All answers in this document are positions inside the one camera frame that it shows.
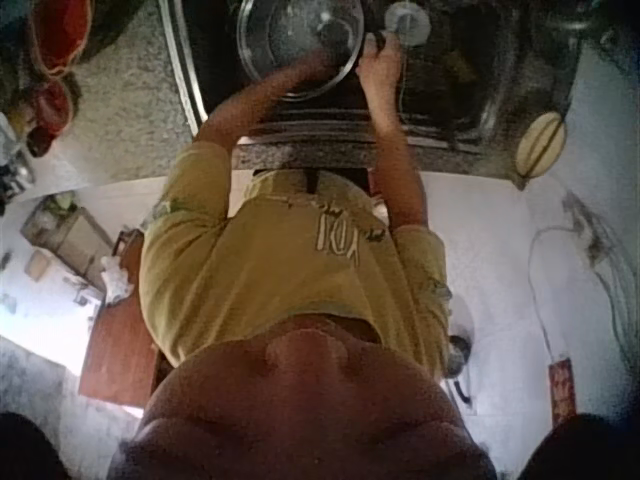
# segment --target yellow t-shirt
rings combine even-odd
[[[325,313],[368,322],[384,346],[442,375],[448,289],[434,233],[390,233],[369,197],[329,172],[315,195],[301,171],[263,174],[228,218],[230,169],[221,147],[188,147],[146,234],[142,311],[174,366],[292,315]]]

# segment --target person's right arm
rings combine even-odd
[[[396,86],[402,71],[402,48],[394,34],[385,34],[378,52],[373,35],[365,39],[356,72],[367,98],[378,150],[374,181],[389,211],[390,228],[427,226],[427,200],[396,108]]]

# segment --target granite countertop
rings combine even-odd
[[[191,132],[176,86],[157,2],[148,0],[115,44],[74,68],[82,89],[69,129],[32,165],[36,185],[19,200],[167,175]],[[421,170],[509,178],[510,162],[412,147]],[[373,145],[346,142],[242,145],[234,168],[364,166]]]

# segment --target plastic bag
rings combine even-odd
[[[129,272],[120,268],[120,257],[102,257],[100,260],[104,271],[100,273],[107,287],[107,305],[114,305],[133,293],[133,285],[129,283]]]

